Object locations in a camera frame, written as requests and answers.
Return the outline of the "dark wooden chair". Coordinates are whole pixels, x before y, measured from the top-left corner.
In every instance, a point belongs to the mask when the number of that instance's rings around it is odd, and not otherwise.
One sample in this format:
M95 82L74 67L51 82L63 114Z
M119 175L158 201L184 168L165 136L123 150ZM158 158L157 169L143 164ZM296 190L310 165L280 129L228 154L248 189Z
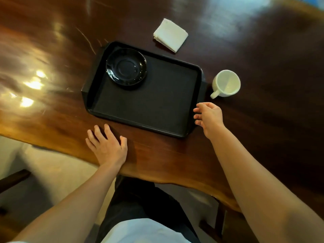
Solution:
M31 172L23 169L0 179L0 194L30 177Z

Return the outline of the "person's dark trousers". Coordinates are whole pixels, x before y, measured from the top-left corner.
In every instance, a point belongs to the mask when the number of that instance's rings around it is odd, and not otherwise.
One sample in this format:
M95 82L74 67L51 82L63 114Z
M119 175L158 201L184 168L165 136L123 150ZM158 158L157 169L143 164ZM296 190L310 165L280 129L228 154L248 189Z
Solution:
M200 243L179 202L153 182L118 175L115 192L100 225L96 243L119 222L148 218L181 233L191 243Z

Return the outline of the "person's white shirt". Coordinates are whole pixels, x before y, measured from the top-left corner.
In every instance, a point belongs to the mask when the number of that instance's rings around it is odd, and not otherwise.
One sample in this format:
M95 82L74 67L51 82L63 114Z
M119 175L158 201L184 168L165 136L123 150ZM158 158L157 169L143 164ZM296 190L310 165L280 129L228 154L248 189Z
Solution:
M148 218L119 222L100 243L191 243L181 233Z

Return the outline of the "white folded napkin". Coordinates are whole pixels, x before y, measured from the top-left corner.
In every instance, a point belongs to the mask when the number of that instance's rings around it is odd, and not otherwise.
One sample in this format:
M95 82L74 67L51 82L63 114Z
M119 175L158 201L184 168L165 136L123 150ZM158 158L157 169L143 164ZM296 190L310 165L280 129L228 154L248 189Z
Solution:
M166 18L153 33L153 38L173 53L178 52L187 37L188 33L184 29Z

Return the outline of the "black plastic serving tray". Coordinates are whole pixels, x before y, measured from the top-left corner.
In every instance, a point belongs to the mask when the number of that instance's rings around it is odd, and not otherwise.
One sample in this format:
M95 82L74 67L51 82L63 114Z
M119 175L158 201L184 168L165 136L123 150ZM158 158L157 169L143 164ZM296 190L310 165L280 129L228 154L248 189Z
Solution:
M135 85L119 85L107 73L107 59L119 49L141 53L146 76ZM193 109L205 100L202 69L119 41L102 46L81 92L85 109L96 117L185 138L194 128Z

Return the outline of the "person's right hand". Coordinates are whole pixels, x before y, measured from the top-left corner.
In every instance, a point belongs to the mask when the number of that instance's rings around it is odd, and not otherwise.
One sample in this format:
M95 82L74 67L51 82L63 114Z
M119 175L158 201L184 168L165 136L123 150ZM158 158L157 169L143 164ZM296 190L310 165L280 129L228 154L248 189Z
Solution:
M208 125L203 128L204 135L213 141L216 138L217 133L224 128L222 110L219 106L210 102L210 120Z

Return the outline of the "person's left hand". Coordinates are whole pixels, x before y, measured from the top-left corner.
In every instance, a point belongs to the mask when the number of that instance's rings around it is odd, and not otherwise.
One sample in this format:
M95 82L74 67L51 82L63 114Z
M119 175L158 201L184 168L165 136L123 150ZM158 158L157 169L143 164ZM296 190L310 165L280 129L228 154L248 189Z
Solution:
M107 144L96 145L97 155L95 156L101 166L113 165L121 168L125 163L127 155L122 155L121 153L120 136L116 137L113 129L108 124L105 124L103 128L107 135ZM87 130L87 138L94 144L94 129Z

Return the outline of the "white ceramic cup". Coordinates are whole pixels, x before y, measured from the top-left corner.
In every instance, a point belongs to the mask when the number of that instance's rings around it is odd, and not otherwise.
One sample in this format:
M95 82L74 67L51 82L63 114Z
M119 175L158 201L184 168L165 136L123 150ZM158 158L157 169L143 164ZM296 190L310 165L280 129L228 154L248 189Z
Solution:
M213 93L211 99L216 97L229 97L235 95L241 88L240 78L231 70L220 71L212 81Z

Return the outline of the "black glossy saucer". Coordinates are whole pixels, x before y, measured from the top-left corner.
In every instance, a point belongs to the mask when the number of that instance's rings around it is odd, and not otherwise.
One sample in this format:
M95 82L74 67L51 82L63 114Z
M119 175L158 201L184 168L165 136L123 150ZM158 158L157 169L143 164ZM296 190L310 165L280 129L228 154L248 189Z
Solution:
M112 52L106 60L106 72L119 86L134 86L147 75L147 61L138 51L120 48Z

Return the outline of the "person's left forearm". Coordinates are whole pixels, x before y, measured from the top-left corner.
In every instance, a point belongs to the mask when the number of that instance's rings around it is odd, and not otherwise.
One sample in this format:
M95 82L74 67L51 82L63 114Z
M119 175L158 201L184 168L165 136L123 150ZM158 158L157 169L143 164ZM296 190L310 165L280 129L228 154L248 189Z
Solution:
M10 243L84 243L120 163L105 163L79 188L41 214Z

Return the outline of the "person's right forearm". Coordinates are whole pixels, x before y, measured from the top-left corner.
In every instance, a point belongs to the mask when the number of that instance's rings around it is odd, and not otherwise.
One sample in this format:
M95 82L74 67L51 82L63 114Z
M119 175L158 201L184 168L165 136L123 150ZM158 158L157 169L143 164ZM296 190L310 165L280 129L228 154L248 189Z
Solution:
M260 243L324 243L324 221L225 127L204 127L230 188Z

